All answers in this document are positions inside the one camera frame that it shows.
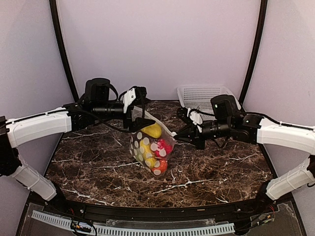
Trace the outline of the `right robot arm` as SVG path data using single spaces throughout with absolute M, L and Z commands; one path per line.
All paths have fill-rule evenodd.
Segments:
M 204 149 L 206 140 L 227 137 L 237 141 L 277 145 L 301 150 L 310 156 L 286 174 L 262 184 L 251 203 L 255 213 L 262 213 L 271 201 L 315 182 L 315 128 L 276 121 L 255 112 L 244 112 L 232 95 L 218 95 L 211 99 L 213 121 L 203 121 L 204 112 L 198 109 L 179 108 L 177 117 L 186 125 L 174 138 Z

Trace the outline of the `yellow fake lemon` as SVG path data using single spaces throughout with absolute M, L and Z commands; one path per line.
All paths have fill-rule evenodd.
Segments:
M 158 123 L 146 126 L 141 131 L 155 139 L 158 139 L 162 135 L 162 127 Z

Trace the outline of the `red fake pepper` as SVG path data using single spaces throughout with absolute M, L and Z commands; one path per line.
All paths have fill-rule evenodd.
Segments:
M 173 146 L 169 144 L 165 139 L 159 139 L 150 145 L 151 151 L 159 159 L 166 159 L 167 156 L 172 152 Z

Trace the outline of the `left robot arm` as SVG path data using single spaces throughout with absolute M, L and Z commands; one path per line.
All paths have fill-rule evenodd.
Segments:
M 144 115 L 133 119 L 135 106 L 149 103 L 145 87 L 133 86 L 118 94 L 110 80 L 88 80 L 85 92 L 77 102 L 24 118 L 0 118 L 0 174 L 10 176 L 28 190 L 38 194 L 58 214 L 69 211 L 69 202 L 57 184 L 46 179 L 19 155 L 18 146 L 46 136 L 79 131 L 97 123 L 131 133 L 155 122 Z

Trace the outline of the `polka dot zip bag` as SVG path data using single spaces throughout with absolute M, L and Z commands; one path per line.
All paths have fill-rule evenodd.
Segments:
M 174 133 L 147 111 L 144 118 L 155 123 L 131 134 L 129 152 L 147 171 L 160 177 L 167 171 L 176 144 Z

